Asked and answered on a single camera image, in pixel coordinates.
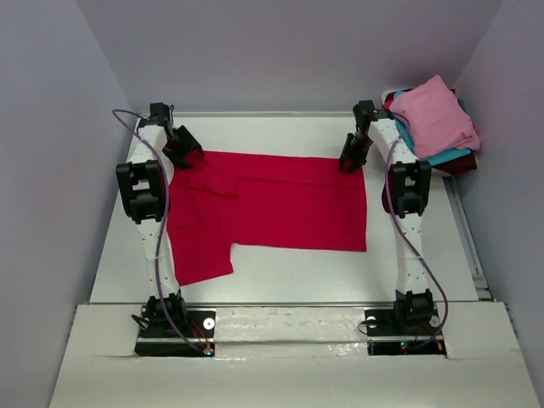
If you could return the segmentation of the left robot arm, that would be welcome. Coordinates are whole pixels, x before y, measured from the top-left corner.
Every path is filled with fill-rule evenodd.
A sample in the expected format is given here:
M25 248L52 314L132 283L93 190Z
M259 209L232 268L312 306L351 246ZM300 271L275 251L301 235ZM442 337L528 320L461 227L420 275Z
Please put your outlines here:
M170 184L177 168L192 167L188 162L191 154L202 156L204 152L185 126L174 125L172 105L152 103L148 116L129 110L113 110L112 114L122 125L126 123L121 114L137 119L133 153L116 166L122 208L139 233L148 274L149 299L142 315L134 319L155 336L185 340L188 313L167 235Z

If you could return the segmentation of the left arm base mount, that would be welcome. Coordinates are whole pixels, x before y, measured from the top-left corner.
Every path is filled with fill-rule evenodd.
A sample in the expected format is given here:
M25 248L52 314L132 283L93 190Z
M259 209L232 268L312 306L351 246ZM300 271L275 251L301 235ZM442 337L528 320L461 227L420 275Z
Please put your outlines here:
M189 308L188 322L175 320L176 327L185 340L165 321L158 326L151 326L145 315L145 307L140 315L131 318L138 325L134 353L140 357L182 357L208 358L215 355L214 333L216 310Z

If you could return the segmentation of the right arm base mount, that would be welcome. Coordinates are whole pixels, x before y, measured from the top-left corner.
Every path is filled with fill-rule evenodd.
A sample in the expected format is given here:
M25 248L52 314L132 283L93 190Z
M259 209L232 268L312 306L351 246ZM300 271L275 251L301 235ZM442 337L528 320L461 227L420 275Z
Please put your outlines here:
M400 326L392 309L367 309L357 330L365 336L370 356L446 356L445 340L437 333L438 311L423 322Z

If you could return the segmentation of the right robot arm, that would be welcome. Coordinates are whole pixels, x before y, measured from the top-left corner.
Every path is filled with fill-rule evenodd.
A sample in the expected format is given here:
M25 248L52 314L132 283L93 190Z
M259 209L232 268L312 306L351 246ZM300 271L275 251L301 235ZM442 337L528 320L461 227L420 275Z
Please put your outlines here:
M394 228L398 266L393 306L366 311L363 332L371 337L416 335L436 316L433 280L422 256L422 219L428 205L432 166L412 153L390 110L361 100L353 113L355 131L347 136L339 170L353 173L361 169L370 148L378 148L386 163L382 205Z

